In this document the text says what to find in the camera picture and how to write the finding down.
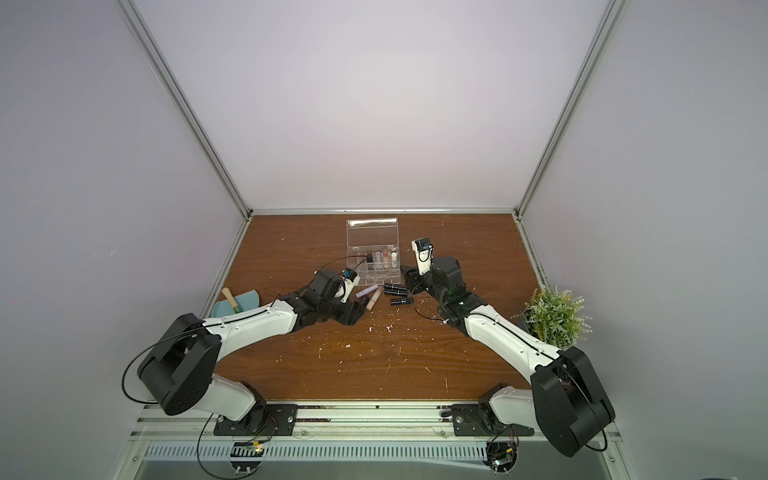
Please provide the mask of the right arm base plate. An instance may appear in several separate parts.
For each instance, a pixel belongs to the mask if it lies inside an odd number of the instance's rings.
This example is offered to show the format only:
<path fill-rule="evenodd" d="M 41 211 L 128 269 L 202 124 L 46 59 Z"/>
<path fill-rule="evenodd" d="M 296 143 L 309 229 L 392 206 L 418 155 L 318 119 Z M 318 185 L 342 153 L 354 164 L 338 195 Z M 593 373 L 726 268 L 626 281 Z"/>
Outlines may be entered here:
<path fill-rule="evenodd" d="M 498 420 L 489 407 L 477 403 L 460 403 L 442 408 L 440 418 L 448 422 L 457 437 L 492 437 L 496 434 L 514 434 L 521 437 L 534 435 L 532 428 L 519 424 L 504 424 Z"/>

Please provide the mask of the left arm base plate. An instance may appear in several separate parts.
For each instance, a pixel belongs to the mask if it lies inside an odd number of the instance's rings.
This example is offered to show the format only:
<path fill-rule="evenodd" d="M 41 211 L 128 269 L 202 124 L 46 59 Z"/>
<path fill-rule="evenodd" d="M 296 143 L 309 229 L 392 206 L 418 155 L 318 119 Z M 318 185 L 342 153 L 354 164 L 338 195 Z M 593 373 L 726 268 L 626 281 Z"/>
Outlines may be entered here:
<path fill-rule="evenodd" d="M 219 416 L 215 436 L 291 436 L 297 418 L 297 404 L 257 404 L 239 421 Z"/>

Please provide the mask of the beige lipstick tube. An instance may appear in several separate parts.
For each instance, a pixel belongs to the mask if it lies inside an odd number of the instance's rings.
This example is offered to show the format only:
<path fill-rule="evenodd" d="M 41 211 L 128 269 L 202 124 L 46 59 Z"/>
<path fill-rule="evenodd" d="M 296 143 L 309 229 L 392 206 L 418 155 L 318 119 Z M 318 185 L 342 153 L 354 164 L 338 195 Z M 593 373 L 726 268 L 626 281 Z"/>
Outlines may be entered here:
<path fill-rule="evenodd" d="M 371 311 L 371 310 L 373 309 L 373 307 L 375 306 L 375 304 L 376 304 L 376 302 L 378 301 L 379 297 L 380 297 L 380 296 L 381 296 L 381 294 L 383 293 L 383 290 L 384 290 L 384 287 L 383 287 L 383 286 L 379 286 L 379 287 L 378 287 L 378 288 L 377 288 L 377 289 L 374 291 L 374 293 L 373 293 L 373 294 L 372 294 L 372 296 L 370 297 L 370 299 L 369 299 L 368 303 L 366 304 L 366 309 L 367 309 L 368 311 Z"/>

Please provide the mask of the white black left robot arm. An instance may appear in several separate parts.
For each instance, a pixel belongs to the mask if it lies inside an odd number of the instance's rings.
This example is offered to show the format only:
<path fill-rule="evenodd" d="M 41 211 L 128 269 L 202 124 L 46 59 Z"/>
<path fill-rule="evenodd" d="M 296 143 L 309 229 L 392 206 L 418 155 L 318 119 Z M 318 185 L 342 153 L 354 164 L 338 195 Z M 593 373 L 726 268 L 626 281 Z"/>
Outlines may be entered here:
<path fill-rule="evenodd" d="M 319 270 L 298 291 L 252 310 L 205 320 L 180 316 L 148 350 L 137 376 L 169 416 L 196 409 L 241 421 L 257 411 L 257 393 L 217 375 L 219 361 L 262 340 L 327 320 L 355 324 L 367 306 L 351 297 L 359 281 L 349 268 L 340 273 Z"/>

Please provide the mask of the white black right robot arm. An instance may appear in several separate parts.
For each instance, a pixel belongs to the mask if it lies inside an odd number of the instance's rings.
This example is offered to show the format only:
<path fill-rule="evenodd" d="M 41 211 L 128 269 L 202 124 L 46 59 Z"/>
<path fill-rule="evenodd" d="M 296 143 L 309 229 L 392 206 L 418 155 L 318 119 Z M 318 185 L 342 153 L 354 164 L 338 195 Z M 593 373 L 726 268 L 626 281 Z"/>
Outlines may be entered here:
<path fill-rule="evenodd" d="M 438 302 L 443 322 L 484 344 L 523 376 L 530 389 L 502 386 L 483 401 L 490 419 L 543 434 L 572 457 L 615 421 L 616 412 L 598 375 L 579 348 L 550 345 L 501 315 L 467 289 L 457 259 L 442 256 L 400 268 L 406 288 Z"/>

